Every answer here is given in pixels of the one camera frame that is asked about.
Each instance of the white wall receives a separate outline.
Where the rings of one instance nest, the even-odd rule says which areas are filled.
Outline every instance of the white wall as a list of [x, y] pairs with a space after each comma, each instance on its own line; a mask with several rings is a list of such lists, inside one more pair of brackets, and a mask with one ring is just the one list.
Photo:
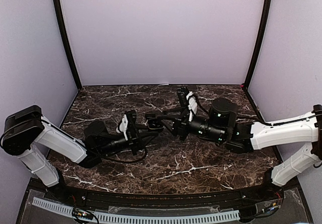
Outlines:
[[[76, 95], [52, 0], [0, 0], [0, 133], [33, 104], [59, 125]], [[30, 173], [0, 149], [0, 222], [16, 223]]]
[[264, 0], [61, 0], [83, 85], [241, 84]]
[[[250, 93], [268, 121], [322, 104], [322, 0], [272, 0]], [[284, 159], [302, 143], [280, 146]], [[315, 223], [322, 223], [322, 171], [299, 175]]]

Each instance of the marble table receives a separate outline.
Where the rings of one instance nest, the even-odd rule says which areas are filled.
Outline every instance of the marble table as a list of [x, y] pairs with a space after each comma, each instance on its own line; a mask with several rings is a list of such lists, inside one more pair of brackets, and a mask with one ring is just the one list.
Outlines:
[[[126, 110], [135, 109], [137, 123], [144, 113], [179, 105], [179, 86], [90, 86], [76, 97], [62, 129], [84, 139], [83, 130], [94, 120], [102, 120], [110, 133]], [[239, 113], [255, 116], [240, 86], [189, 85], [201, 104], [209, 109], [213, 99], [225, 97], [239, 106]], [[249, 154], [234, 154], [189, 135], [185, 142], [166, 130], [148, 146], [148, 156], [137, 164], [105, 161], [92, 169], [83, 169], [64, 156], [51, 151], [48, 159], [64, 175], [67, 185], [91, 190], [132, 194], [191, 194], [239, 189], [259, 185], [263, 173], [278, 164], [272, 148]], [[115, 158], [133, 160], [130, 151]]]

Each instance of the white panel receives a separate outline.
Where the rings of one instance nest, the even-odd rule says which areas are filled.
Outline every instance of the white panel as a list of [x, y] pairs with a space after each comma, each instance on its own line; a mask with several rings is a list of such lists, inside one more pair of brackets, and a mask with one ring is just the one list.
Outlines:
[[264, 0], [61, 0], [84, 85], [242, 84]]
[[[322, 0], [272, 0], [250, 93], [267, 121], [313, 110], [322, 104]], [[284, 159], [302, 144], [280, 146]], [[322, 220], [322, 174], [299, 175], [313, 219]]]
[[[59, 125], [76, 94], [52, 0], [0, 0], [0, 133], [33, 104]], [[0, 149], [1, 223], [16, 223], [30, 172]]]

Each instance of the white vent grille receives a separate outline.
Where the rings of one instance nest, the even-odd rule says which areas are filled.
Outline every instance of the white vent grille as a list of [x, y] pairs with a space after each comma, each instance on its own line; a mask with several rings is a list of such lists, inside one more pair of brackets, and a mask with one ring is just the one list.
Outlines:
[[[54, 212], [59, 215], [72, 218], [72, 207], [63, 204], [51, 202], [34, 197], [34, 206]], [[239, 220], [239, 211], [228, 211], [207, 215], [190, 215], [190, 216], [169, 216], [169, 217], [151, 217], [151, 216], [131, 216], [131, 215], [115, 215], [99, 211], [95, 211], [94, 215], [98, 218], [100, 223], [114, 224], [213, 224], [223, 223], [227, 221]]]

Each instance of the dark marble surface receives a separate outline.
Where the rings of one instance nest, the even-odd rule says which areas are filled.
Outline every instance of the dark marble surface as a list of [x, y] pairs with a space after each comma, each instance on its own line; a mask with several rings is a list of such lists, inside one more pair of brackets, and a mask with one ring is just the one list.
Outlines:
[[[137, 123], [144, 113], [179, 105], [178, 86], [95, 86], [84, 87], [76, 98], [62, 129], [83, 139], [84, 128], [92, 121], [105, 121], [115, 133], [126, 110], [135, 109]], [[188, 86], [201, 104], [209, 109], [211, 101], [225, 97], [239, 105], [239, 113], [255, 116], [239, 86]], [[62, 170], [68, 185], [100, 191], [133, 194], [191, 194], [259, 185], [263, 173], [278, 164], [271, 148], [250, 154], [233, 154], [189, 135], [185, 142], [166, 130], [148, 146], [148, 156], [137, 164], [105, 161], [92, 169], [83, 169], [64, 156], [51, 151], [48, 159]], [[130, 151], [115, 158], [133, 160]]]

